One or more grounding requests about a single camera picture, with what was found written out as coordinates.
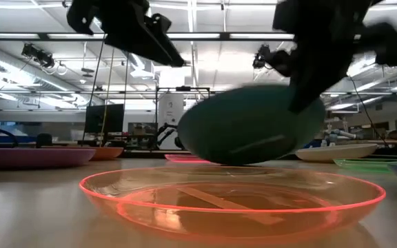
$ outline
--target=ceiling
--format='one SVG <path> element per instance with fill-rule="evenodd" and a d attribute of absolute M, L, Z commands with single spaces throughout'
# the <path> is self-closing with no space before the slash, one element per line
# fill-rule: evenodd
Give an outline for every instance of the ceiling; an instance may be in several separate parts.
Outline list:
<path fill-rule="evenodd" d="M 196 0 L 195 11 L 189 11 L 188 1 L 194 0 L 152 0 L 151 12 L 161 13 L 172 21 L 169 32 L 271 32 L 274 18 L 274 4 L 276 0 L 225 0 L 226 9 L 220 9 L 221 0 Z M 53 0 L 0 0 L 0 32 L 74 32 L 66 21 L 66 9 L 61 1 Z M 390 20 L 397 27 L 397 0 L 387 0 L 368 12 L 365 23 L 373 23 L 383 19 Z M 101 30 L 92 25 L 95 32 Z M 24 44 L 22 41 L 0 41 L 0 51 L 16 58 L 22 63 L 40 68 L 37 63 L 21 56 Z M 128 90 L 154 89 L 155 79 L 132 76 L 134 69 L 126 66 L 127 59 L 121 51 L 105 45 L 101 53 L 102 43 L 99 41 L 87 42 L 85 62 L 84 43 L 80 41 L 35 41 L 35 47 L 53 53 L 53 58 L 66 66 L 68 71 L 64 75 L 57 72 L 52 76 L 68 83 L 75 88 L 91 90 L 94 78 L 84 78 L 82 67 L 96 70 L 97 59 L 101 57 L 96 85 L 107 85 L 110 81 L 115 87 L 124 88 L 125 80 L 130 86 Z M 273 70 L 253 70 L 252 60 L 261 44 L 260 41 L 196 41 L 194 42 L 194 56 L 197 82 L 196 86 L 210 87 L 213 90 L 226 90 L 239 87 L 246 83 L 267 82 L 287 83 L 280 74 Z M 290 50 L 291 42 L 266 42 L 274 50 L 278 47 Z M 192 60 L 192 46 L 189 41 L 175 41 L 177 50 L 187 60 Z M 158 70 L 164 68 L 155 65 Z M 354 76 L 358 87 L 380 79 L 387 74 L 397 72 L 397 68 L 372 68 Z M 191 72 L 185 73 L 185 84 L 193 86 L 195 81 Z M 386 83 L 375 85 L 371 90 L 384 90 Z M 349 81 L 342 81 L 330 89 L 336 91 L 352 91 L 353 85 Z M 112 95 L 112 98 L 123 98 Z M 150 94 L 130 95 L 130 98 L 151 98 Z M 326 96 L 325 101 L 336 104 L 343 101 L 342 96 Z"/>

